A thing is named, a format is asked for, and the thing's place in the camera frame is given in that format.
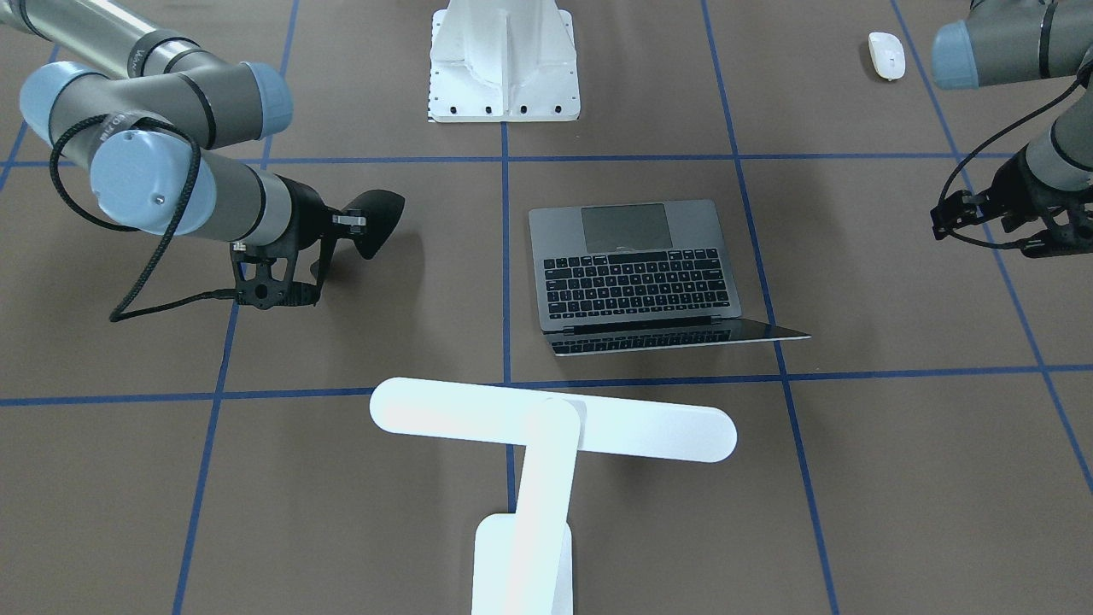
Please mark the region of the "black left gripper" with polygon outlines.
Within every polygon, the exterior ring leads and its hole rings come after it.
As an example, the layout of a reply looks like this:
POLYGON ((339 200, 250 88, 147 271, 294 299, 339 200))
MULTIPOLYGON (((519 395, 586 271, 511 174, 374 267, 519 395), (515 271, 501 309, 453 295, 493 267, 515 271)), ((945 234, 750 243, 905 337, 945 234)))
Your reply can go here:
POLYGON ((1029 167, 1027 149, 1022 147, 996 172, 991 202, 1001 211, 1004 232, 1014 232, 1027 223, 1054 221, 1070 205, 1071 198, 1036 179, 1029 167))

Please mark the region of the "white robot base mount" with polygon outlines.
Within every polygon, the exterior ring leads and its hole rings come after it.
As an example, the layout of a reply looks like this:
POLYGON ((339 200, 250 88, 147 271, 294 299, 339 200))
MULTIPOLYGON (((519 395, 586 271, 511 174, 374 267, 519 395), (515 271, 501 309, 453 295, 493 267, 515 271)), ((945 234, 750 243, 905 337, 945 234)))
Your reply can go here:
POLYGON ((450 1, 430 24, 430 121, 581 117, 574 21, 554 1, 450 1))

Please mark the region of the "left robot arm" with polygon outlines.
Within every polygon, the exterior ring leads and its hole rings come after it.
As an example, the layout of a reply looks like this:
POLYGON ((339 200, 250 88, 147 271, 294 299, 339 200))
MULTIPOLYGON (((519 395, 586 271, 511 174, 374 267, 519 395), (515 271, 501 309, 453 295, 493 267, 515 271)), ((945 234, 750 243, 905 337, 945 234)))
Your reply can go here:
POLYGON ((972 1, 932 43, 932 80, 947 91, 1069 78, 1078 100, 1024 145, 982 192, 945 192, 932 211, 940 237, 1000 220, 1007 232, 1041 221, 1046 237, 1090 243, 1089 1, 972 1))

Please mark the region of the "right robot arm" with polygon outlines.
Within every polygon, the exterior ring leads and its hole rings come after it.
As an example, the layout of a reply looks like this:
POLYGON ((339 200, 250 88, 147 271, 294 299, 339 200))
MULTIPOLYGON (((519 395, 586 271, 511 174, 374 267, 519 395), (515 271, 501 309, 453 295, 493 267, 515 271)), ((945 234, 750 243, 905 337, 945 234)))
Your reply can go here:
POLYGON ((75 55, 27 78, 20 113, 89 172, 106 226, 290 253, 339 237, 312 187, 219 154, 289 127, 274 67, 230 63, 113 1, 4 1, 3 24, 75 55))

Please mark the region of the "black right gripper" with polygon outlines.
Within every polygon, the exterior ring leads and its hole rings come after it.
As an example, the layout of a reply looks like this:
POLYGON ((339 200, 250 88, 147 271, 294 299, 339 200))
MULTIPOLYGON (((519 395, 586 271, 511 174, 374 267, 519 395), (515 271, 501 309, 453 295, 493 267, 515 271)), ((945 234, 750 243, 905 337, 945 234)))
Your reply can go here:
POLYGON ((340 225, 340 211, 324 205, 324 199, 312 186, 262 175, 263 209, 260 217, 260 253, 263 257, 287 257, 308 249, 324 238, 348 238, 350 226, 340 225))

